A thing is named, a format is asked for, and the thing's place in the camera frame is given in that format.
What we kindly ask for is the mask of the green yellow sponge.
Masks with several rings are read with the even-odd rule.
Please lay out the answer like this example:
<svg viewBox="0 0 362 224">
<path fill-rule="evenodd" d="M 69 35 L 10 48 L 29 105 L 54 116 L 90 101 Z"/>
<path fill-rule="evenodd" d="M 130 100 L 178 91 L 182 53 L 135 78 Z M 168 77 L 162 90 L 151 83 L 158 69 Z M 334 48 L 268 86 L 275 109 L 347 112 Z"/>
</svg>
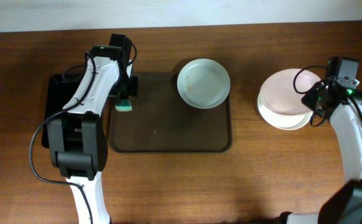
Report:
<svg viewBox="0 0 362 224">
<path fill-rule="evenodd" d="M 116 100 L 114 108 L 118 112 L 129 112 L 132 111 L 131 102 L 127 99 Z"/>
</svg>

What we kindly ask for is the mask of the white plate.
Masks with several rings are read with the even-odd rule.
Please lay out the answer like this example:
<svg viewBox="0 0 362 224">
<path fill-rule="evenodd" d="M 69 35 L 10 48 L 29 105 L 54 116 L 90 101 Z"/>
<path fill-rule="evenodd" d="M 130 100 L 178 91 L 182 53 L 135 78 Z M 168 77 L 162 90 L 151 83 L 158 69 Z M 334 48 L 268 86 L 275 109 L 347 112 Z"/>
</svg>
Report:
<svg viewBox="0 0 362 224">
<path fill-rule="evenodd" d="M 313 115 L 312 112 L 297 116 L 286 116 L 272 112 L 264 105 L 264 100 L 261 94 L 258 95 L 258 111 L 262 118 L 271 126 L 287 131 L 296 130 L 304 127 Z"/>
<path fill-rule="evenodd" d="M 261 86 L 259 99 L 270 111 L 297 116 L 311 112 L 302 102 L 303 94 L 294 90 L 293 81 L 300 68 L 281 70 L 271 75 Z"/>
</svg>

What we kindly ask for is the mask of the pale blue plate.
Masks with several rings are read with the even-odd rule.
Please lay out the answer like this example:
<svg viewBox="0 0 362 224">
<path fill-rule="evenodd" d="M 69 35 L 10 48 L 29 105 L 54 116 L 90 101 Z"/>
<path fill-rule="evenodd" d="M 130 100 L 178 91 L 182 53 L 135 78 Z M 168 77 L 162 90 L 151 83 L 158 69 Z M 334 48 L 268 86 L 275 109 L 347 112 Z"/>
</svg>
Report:
<svg viewBox="0 0 362 224">
<path fill-rule="evenodd" d="M 218 62 L 200 58 L 187 63 L 177 77 L 177 90 L 188 105 L 210 109 L 220 105 L 230 93 L 231 80 Z"/>
</svg>

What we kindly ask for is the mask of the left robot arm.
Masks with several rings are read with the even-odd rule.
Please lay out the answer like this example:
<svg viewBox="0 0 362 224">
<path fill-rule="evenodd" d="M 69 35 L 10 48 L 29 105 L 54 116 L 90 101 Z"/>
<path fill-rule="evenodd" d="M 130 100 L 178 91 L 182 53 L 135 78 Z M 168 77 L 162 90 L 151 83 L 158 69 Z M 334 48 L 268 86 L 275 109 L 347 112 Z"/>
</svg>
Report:
<svg viewBox="0 0 362 224">
<path fill-rule="evenodd" d="M 70 186 L 80 223 L 111 223 L 104 204 L 102 172 L 108 158 L 102 112 L 108 97 L 121 112 L 131 111 L 137 95 L 131 74 L 137 50 L 123 34 L 112 34 L 108 45 L 85 53 L 85 71 L 73 96 L 45 122 L 52 165 Z"/>
</svg>

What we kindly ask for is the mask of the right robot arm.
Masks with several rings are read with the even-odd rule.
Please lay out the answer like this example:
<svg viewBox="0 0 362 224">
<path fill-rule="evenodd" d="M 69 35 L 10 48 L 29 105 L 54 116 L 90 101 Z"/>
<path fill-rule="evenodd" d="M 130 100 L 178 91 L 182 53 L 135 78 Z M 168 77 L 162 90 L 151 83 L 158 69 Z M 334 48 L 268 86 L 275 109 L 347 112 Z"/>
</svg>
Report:
<svg viewBox="0 0 362 224">
<path fill-rule="evenodd" d="M 284 212 L 276 223 L 362 224 L 362 90 L 357 88 L 359 61 L 332 57 L 324 79 L 302 92 L 301 102 L 334 129 L 345 173 L 344 186 L 318 213 Z"/>
</svg>

